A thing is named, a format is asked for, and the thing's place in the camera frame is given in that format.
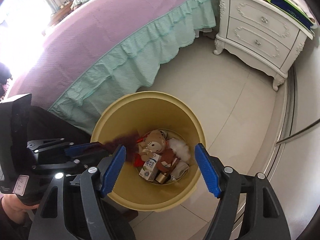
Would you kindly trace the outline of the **left hand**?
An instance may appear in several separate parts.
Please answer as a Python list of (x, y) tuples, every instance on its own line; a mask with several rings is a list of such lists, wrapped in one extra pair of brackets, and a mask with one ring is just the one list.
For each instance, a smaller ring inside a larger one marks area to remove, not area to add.
[(23, 204), (15, 194), (4, 194), (1, 205), (8, 218), (16, 224), (23, 224), (25, 214), (39, 207), (39, 204), (33, 206)]

